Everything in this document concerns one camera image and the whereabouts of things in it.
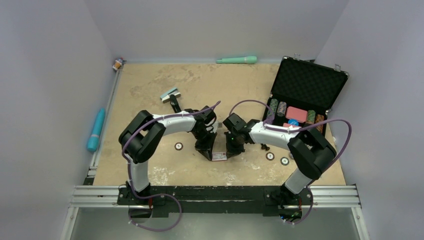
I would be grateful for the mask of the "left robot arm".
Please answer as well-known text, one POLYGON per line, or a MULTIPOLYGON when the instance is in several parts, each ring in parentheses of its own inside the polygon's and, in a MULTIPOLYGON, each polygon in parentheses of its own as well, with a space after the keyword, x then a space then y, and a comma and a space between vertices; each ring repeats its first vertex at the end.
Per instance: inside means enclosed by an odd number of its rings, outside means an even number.
POLYGON ((206 105, 201 110, 185 109, 166 115, 142 110, 134 117, 118 138, 121 154, 127 161, 126 187, 130 189, 132 201, 142 205, 151 195, 148 163, 162 137, 180 132, 192 133, 196 140, 195 150, 207 160, 213 159, 212 149, 217 137, 214 108, 206 105))

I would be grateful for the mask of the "black stapler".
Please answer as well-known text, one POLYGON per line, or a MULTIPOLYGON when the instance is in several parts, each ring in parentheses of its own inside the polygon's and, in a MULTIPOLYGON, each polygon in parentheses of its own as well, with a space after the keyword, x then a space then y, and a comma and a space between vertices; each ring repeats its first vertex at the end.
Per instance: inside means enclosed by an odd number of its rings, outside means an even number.
POLYGON ((180 96, 181 96, 180 94, 171 94, 169 96, 170 105, 175 113, 179 113, 182 111, 178 102, 178 98, 180 96))

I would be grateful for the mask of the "staple box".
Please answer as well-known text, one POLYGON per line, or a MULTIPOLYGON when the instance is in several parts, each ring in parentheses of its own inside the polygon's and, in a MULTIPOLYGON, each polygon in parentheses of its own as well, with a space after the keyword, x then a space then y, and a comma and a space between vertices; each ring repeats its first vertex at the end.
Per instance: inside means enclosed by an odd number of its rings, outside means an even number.
POLYGON ((228 157, 225 152, 213 152, 212 153, 212 162, 220 162, 220 161, 227 161, 228 157))

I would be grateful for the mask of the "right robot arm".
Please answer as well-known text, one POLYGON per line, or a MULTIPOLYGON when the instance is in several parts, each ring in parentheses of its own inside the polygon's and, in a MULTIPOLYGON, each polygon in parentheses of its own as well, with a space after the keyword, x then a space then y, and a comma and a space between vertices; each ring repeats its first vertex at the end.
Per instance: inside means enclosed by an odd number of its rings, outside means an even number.
POLYGON ((337 155, 335 148, 314 127, 307 130, 271 127, 256 119, 245 122, 236 113, 228 116, 223 125, 227 128, 224 134, 229 158, 243 153, 245 144, 271 145, 291 153, 297 168, 279 191, 270 194, 270 198, 283 205, 298 200, 301 192, 321 177, 337 155))

